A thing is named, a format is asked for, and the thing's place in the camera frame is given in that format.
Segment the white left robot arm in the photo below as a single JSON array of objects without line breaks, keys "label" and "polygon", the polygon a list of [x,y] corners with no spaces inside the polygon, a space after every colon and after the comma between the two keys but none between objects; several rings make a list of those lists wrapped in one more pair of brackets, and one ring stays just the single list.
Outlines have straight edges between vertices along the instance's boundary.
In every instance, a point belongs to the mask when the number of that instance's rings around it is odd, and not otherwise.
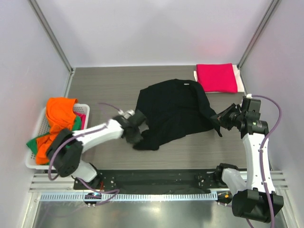
[{"label": "white left robot arm", "polygon": [[129,110],[84,130],[71,131],[65,128],[46,152],[49,169],[55,168],[57,175],[62,178],[77,178],[95,190],[103,177],[94,165],[82,160],[83,153],[99,144],[120,138],[132,145],[139,143],[143,139],[139,127],[146,121],[147,118],[141,111]]}]

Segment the black t-shirt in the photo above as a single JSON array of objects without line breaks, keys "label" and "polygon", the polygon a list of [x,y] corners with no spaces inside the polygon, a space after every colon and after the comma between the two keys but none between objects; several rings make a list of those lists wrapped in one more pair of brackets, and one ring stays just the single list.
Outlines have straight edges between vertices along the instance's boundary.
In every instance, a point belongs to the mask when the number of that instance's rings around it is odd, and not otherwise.
[{"label": "black t-shirt", "polygon": [[140,90],[136,110],[147,118],[142,140],[133,146],[139,151],[156,151],[163,144],[189,134],[215,130],[211,108],[203,87],[195,81],[171,79]]}]

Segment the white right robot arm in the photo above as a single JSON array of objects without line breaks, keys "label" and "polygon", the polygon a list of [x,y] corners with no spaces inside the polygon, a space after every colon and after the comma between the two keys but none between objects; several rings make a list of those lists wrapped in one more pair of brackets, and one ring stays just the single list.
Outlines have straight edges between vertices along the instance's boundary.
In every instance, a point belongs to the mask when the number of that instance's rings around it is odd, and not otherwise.
[{"label": "white right robot arm", "polygon": [[260,95],[243,96],[242,104],[232,104],[211,117],[218,126],[231,130],[236,127],[246,152],[247,179],[243,180],[236,166],[220,164],[214,176],[215,184],[228,187],[232,194],[232,212],[247,221],[255,220],[275,226],[275,215],[284,206],[284,198],[277,195],[270,173],[268,138],[277,128],[268,128],[260,120]]}]

